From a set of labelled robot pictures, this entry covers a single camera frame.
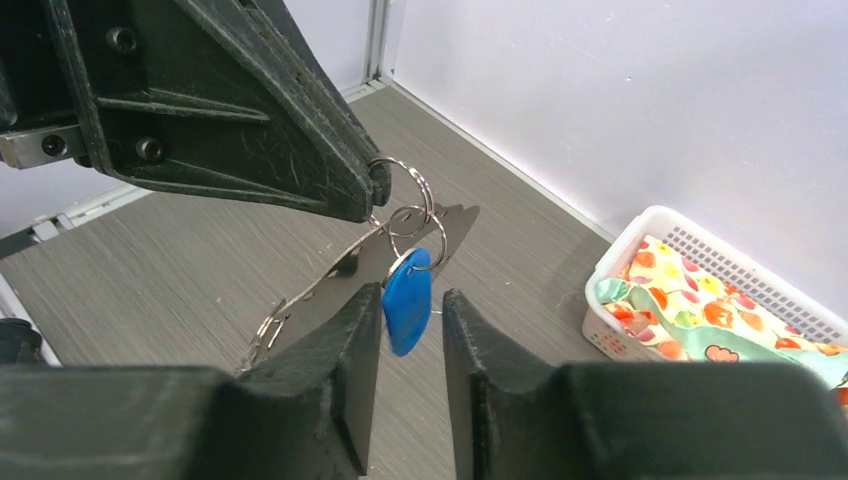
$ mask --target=key ring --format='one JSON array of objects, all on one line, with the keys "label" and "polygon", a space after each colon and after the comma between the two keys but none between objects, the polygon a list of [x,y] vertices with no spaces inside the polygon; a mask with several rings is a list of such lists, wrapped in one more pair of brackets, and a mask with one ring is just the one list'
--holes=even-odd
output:
[{"label": "key ring", "polygon": [[[403,238],[403,237],[405,237],[405,235],[392,235],[391,234],[392,233],[392,222],[397,220],[397,218],[402,213],[406,213],[410,210],[418,210],[420,212],[424,212],[424,207],[421,207],[419,205],[407,205],[406,207],[401,207],[401,208],[395,210],[395,213],[393,213],[392,216],[389,217],[389,221],[386,222],[386,225],[384,227],[389,232],[389,243],[391,243],[392,250],[394,250],[395,256],[398,257],[399,260],[404,258],[406,256],[406,254],[401,255],[400,251],[397,248],[397,243],[395,242],[395,237],[397,236],[397,237]],[[441,265],[442,262],[445,261],[445,255],[447,254],[447,251],[448,251],[448,233],[445,231],[445,226],[442,225],[442,221],[439,220],[438,215],[434,214],[430,217],[430,219],[432,219],[433,222],[435,222],[436,226],[439,227],[439,237],[442,241],[442,251],[439,252],[439,256],[430,265],[428,265],[426,267],[416,267],[416,266],[410,267],[413,270],[418,270],[420,272],[429,272],[429,271],[433,270],[434,268],[438,267],[439,265]]]},{"label": "key ring", "polygon": [[414,249],[414,248],[410,248],[409,250],[407,250],[406,252],[404,252],[404,254],[403,254],[403,255],[399,256],[399,257],[397,258],[397,260],[395,260],[395,263],[393,263],[393,264],[392,264],[392,266],[391,266],[391,267],[389,267],[389,273],[387,273],[387,274],[386,274],[386,277],[385,277],[385,278],[383,278],[383,281],[382,281],[382,282],[380,282],[380,286],[381,286],[381,287],[386,288],[386,285],[389,283],[389,279],[390,279],[390,278],[392,278],[392,275],[394,275],[394,274],[395,274],[395,272],[397,271],[398,267],[400,267],[401,265],[403,265],[403,262],[405,262],[405,261],[406,261],[406,259],[408,259],[408,258],[409,258],[409,257],[410,257],[413,253],[415,253],[415,249]]},{"label": "key ring", "polygon": [[[397,165],[400,168],[406,170],[406,173],[408,173],[409,176],[412,177],[413,180],[415,180],[415,183],[418,184],[418,189],[421,190],[421,196],[424,199],[424,207],[423,207],[424,210],[423,211],[424,211],[424,214],[425,214],[424,215],[424,221],[421,222],[421,226],[419,226],[417,229],[415,229],[415,231],[413,231],[412,233],[407,233],[407,234],[394,233],[394,232],[391,231],[391,229],[387,229],[390,237],[400,237],[400,238],[414,237],[415,235],[418,234],[418,232],[423,230],[424,227],[428,223],[430,223],[430,219],[433,218],[434,213],[436,212],[436,204],[435,204],[435,202],[433,202],[433,191],[430,189],[430,184],[428,184],[427,180],[424,178],[424,176],[421,175],[421,172],[419,172],[418,169],[416,169],[412,165],[404,162],[403,160],[398,160],[394,157],[388,157],[388,156],[377,157],[377,158],[371,160],[368,163],[368,168],[373,169],[374,167],[377,167],[379,165],[383,165],[383,164],[386,164],[386,163],[392,164],[392,165]],[[373,214],[368,219],[368,223],[370,223],[371,226],[373,226],[373,227],[379,227],[379,226],[382,225],[377,220],[377,217],[375,217]]]}]

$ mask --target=metal frame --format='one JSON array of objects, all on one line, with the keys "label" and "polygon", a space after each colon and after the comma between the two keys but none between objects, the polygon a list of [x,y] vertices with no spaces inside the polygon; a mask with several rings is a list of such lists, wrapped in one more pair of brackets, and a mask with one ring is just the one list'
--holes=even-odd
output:
[{"label": "metal frame", "polygon": [[23,170],[86,154],[79,125],[0,135],[0,162]]},{"label": "metal frame", "polygon": [[389,24],[389,6],[391,3],[391,0],[371,0],[363,83],[379,80],[383,75],[383,54],[386,49],[386,30]]},{"label": "metal frame", "polygon": [[403,28],[403,19],[406,15],[407,0],[390,0],[387,18],[385,20],[385,34],[383,40],[383,56],[380,63],[379,80],[391,81],[395,76],[395,63],[398,50],[400,49],[400,36]]}]

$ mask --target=gray floor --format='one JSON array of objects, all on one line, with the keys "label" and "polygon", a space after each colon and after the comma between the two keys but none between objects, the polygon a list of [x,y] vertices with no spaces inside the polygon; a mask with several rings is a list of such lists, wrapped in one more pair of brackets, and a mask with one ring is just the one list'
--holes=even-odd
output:
[{"label": "gray floor", "polygon": [[[400,93],[385,89],[353,108],[386,153],[421,170],[437,201],[482,207],[437,298],[462,289],[549,362],[604,358],[580,334],[583,286],[603,239]],[[418,202],[414,184],[395,178],[393,204]],[[0,262],[0,272],[67,365],[230,371],[279,298],[303,290],[365,231],[281,208],[154,194]],[[369,478],[454,478],[434,320],[408,357],[385,349]]]}]

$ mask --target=colorful cloth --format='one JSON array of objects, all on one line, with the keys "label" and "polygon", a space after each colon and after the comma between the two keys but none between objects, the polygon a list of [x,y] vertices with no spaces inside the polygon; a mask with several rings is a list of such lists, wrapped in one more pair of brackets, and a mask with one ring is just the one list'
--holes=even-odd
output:
[{"label": "colorful cloth", "polygon": [[846,383],[848,348],[811,342],[737,289],[648,236],[597,295],[628,335],[669,360],[788,362],[829,388]]}]

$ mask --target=blue rfid tag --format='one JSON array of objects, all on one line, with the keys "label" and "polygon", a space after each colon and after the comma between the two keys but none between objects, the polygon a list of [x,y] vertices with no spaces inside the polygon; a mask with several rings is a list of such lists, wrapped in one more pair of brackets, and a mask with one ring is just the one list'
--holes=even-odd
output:
[{"label": "blue rfid tag", "polygon": [[427,328],[432,311],[433,275],[426,268],[430,253],[419,248],[412,252],[386,282],[383,293],[383,313],[392,352],[403,357],[411,352]]}]

